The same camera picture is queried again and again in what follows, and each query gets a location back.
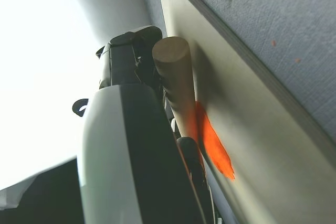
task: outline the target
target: gray fabric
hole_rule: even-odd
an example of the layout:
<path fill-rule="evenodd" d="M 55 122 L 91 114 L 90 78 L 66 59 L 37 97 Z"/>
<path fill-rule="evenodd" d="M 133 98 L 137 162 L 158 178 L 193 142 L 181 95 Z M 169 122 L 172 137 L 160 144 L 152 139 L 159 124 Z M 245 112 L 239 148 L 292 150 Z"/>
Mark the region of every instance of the gray fabric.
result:
<path fill-rule="evenodd" d="M 203 1 L 336 142 L 336 0 Z"/>
<path fill-rule="evenodd" d="M 159 29 L 161 29 L 163 38 L 167 37 L 161 0 L 145 0 L 145 2 L 147 5 L 147 10 L 151 17 L 152 25 L 157 26 Z"/>

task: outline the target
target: orange paint speck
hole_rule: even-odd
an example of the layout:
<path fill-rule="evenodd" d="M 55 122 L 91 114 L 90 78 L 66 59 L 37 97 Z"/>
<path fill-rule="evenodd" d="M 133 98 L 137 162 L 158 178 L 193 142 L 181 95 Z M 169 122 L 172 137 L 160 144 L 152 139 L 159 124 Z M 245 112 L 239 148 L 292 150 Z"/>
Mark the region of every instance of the orange paint speck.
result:
<path fill-rule="evenodd" d="M 220 142 L 215 130 L 212 128 L 203 106 L 199 102 L 196 102 L 196 113 L 198 132 L 203 140 L 208 156 L 225 177 L 234 179 L 235 175 L 230 157 Z"/>

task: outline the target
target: orange paint stroke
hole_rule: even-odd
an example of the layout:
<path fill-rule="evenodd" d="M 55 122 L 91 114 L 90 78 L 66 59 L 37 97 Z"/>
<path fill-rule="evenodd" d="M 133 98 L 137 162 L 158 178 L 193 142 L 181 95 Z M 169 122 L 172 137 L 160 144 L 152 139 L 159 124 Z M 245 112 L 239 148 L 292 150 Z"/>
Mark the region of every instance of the orange paint stroke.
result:
<path fill-rule="evenodd" d="M 212 128 L 209 118 L 200 102 L 196 102 L 196 114 L 198 132 L 203 139 L 208 156 L 225 177 L 234 179 L 235 175 L 230 157 L 220 142 L 215 130 Z"/>

